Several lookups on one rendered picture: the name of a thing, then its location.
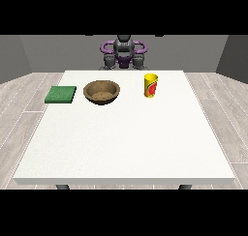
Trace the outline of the brown wooden bowl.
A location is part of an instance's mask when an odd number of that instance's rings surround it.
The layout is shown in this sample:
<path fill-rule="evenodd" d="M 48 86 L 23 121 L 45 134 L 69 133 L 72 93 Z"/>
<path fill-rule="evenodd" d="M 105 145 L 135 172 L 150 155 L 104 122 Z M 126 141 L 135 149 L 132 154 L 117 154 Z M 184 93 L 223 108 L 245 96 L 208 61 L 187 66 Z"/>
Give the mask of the brown wooden bowl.
<path fill-rule="evenodd" d="M 111 80 L 95 80 L 83 88 L 84 97 L 96 105 L 112 103 L 119 93 L 119 85 Z"/>

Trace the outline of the yellow cup with melon print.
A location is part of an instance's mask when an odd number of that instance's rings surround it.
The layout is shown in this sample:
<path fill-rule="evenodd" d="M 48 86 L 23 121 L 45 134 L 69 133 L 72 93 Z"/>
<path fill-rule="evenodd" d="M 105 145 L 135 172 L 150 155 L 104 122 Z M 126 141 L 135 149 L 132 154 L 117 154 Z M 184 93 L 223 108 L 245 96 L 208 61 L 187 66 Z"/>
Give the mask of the yellow cup with melon print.
<path fill-rule="evenodd" d="M 144 75 L 144 95 L 147 98 L 153 98 L 158 83 L 158 75 L 156 74 L 145 74 Z"/>

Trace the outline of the green square pad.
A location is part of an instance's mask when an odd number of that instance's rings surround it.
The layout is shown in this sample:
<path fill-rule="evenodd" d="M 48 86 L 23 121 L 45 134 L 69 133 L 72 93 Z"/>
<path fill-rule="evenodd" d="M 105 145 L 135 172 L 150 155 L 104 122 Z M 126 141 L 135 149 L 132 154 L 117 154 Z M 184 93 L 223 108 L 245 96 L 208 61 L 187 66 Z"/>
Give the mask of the green square pad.
<path fill-rule="evenodd" d="M 76 86 L 52 86 L 46 95 L 45 103 L 71 103 L 76 90 Z"/>

